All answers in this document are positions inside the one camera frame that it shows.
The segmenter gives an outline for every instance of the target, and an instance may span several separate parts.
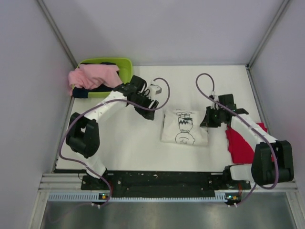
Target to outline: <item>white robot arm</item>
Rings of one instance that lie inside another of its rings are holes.
[[[105,122],[114,113],[125,108],[128,103],[124,103],[124,100],[134,102],[145,108],[156,108],[159,102],[155,100],[155,96],[160,94],[162,89],[155,85],[154,81],[152,81],[147,88],[146,85],[147,83],[145,80],[138,76],[133,76],[130,83],[121,84],[114,88],[109,96],[99,103],[104,104],[103,106],[87,113],[78,120],[68,133],[66,144],[69,145],[73,151],[81,154],[84,157],[82,160],[86,165],[100,176],[104,174],[106,167],[99,155],[96,154],[96,151],[100,146],[98,121]],[[146,119],[154,119],[154,111],[146,111],[138,107],[135,107],[135,110]],[[80,114],[78,113],[74,113],[71,116],[70,123],[79,115]],[[94,178],[99,178],[89,170],[87,170],[87,173]]]
[[[250,180],[260,186],[273,184],[276,177],[275,164],[272,161],[271,149],[265,140],[270,143],[278,164],[278,182],[291,181],[294,178],[291,145],[287,141],[278,141],[257,125],[248,112],[237,109],[232,94],[218,96],[218,103],[226,107],[209,106],[201,126],[217,128],[221,123],[229,125],[237,131],[254,151],[252,164],[232,165],[224,168],[224,175],[228,180]],[[231,110],[244,119],[246,125],[239,117],[233,116]]]

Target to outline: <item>lime green plastic tub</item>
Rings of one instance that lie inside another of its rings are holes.
[[[95,58],[95,59],[87,59],[83,60],[78,64],[77,67],[82,63],[94,63],[100,64],[102,62],[111,62],[115,63],[119,67],[119,76],[123,83],[128,83],[132,79],[132,62],[127,58]],[[89,92],[88,98],[106,98],[110,92]]]

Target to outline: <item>folded white t-shirt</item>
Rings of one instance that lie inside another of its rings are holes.
[[[204,116],[205,112],[203,111],[166,110],[161,141],[207,146],[207,128],[200,127]]]

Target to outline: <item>white wall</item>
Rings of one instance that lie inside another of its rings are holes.
[[[44,0],[79,62],[246,64],[282,0]]]
[[[29,223],[50,172],[71,65],[34,0],[0,1],[0,228]]]
[[[253,67],[272,134],[293,148],[305,197],[305,1],[293,0]]]

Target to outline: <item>cartoon drawing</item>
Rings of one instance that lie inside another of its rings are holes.
[[[188,144],[193,145],[195,142],[195,138],[190,134],[190,130],[193,127],[193,118],[190,117],[192,112],[178,112],[178,123],[180,133],[177,134],[175,141],[179,144]]]

